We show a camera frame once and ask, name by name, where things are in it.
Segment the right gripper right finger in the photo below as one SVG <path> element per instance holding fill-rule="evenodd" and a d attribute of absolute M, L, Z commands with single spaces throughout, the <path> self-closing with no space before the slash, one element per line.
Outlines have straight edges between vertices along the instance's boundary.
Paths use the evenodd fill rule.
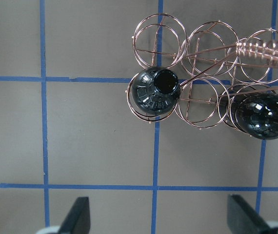
<path fill-rule="evenodd" d="M 227 226 L 232 234 L 272 234 L 272 228 L 241 195 L 227 197 Z"/>

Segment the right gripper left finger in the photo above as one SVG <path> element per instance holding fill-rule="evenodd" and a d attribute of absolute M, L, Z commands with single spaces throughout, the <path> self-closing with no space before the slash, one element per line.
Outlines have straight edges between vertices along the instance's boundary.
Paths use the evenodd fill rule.
<path fill-rule="evenodd" d="M 78 197 L 59 228 L 59 234 L 88 234 L 91 229 L 89 197 Z"/>

